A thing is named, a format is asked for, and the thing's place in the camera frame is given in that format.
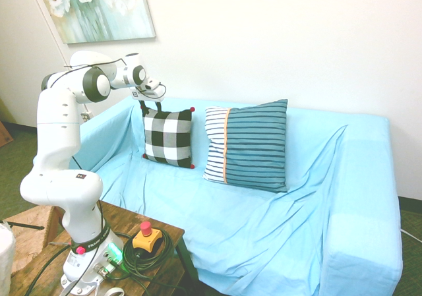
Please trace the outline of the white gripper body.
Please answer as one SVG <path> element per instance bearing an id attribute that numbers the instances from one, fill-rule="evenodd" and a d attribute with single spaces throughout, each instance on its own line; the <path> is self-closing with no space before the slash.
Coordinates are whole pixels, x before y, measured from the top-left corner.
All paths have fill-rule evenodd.
<path id="1" fill-rule="evenodd" d="M 133 99 L 139 101 L 162 101 L 166 94 L 166 86 L 159 83 L 155 89 L 140 89 L 138 86 L 131 88 Z"/>

